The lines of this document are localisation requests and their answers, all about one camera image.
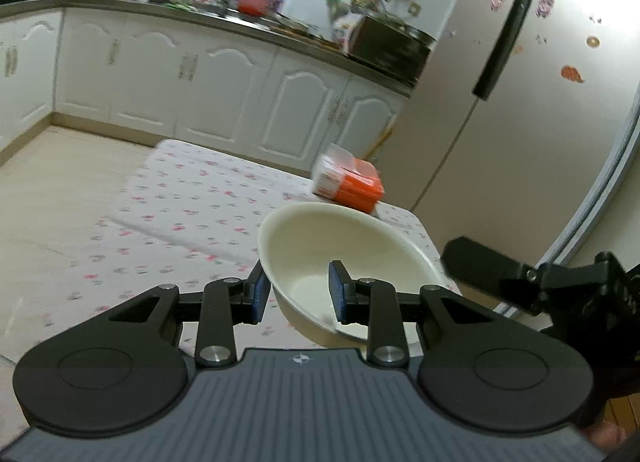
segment patterned tablecloth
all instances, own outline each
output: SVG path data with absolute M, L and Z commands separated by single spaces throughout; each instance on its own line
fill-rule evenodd
M 158 283 L 193 292 L 210 280 L 247 276 L 258 259 L 256 236 L 265 215 L 289 203 L 322 200 L 310 186 L 308 179 L 277 169 L 163 141 L 116 197 L 111 216 L 97 223 L 79 260 L 55 279 L 34 280 L 42 291 L 15 309 L 12 329 L 0 337 L 0 353 L 17 361 L 35 343 Z M 380 203 L 375 216 L 441 268 L 412 213 Z M 458 291 L 453 281 L 449 288 Z M 273 293 L 259 325 L 235 330 L 239 354 L 250 346 L 318 347 L 284 317 Z M 185 324 L 180 345 L 187 352 L 193 353 L 195 334 L 196 324 Z

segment cream plastic basin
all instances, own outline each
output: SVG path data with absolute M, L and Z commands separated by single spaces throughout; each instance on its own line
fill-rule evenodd
M 328 268 L 340 260 L 351 278 L 376 278 L 396 291 L 419 293 L 423 285 L 446 287 L 433 262 L 389 224 L 339 205 L 302 202 L 269 214 L 258 231 L 258 253 L 274 289 L 297 312 L 331 332 L 360 341 L 367 327 L 337 322 L 329 294 Z M 405 323 L 409 344 L 418 336 Z

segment metal screw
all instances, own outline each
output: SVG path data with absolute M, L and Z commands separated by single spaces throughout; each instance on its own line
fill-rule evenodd
M 404 358 L 404 352 L 398 347 L 386 345 L 373 351 L 373 356 L 383 363 L 395 363 Z
M 231 357 L 231 350 L 222 345 L 210 345 L 200 350 L 200 357 L 212 363 L 222 363 Z

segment tile floor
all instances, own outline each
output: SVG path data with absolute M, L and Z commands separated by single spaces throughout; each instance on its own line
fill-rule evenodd
M 151 151 L 51 126 L 0 166 L 0 334 L 34 291 L 32 277 L 69 265 Z M 13 369 L 0 357 L 0 446 L 26 425 L 12 390 Z

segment refrigerator door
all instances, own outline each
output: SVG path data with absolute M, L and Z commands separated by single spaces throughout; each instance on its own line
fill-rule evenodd
M 458 0 L 376 167 L 385 201 L 410 208 L 476 102 L 473 94 L 514 0 Z
M 465 234 L 538 262 L 619 153 L 639 53 L 640 0 L 537 0 L 414 210 L 435 244 Z

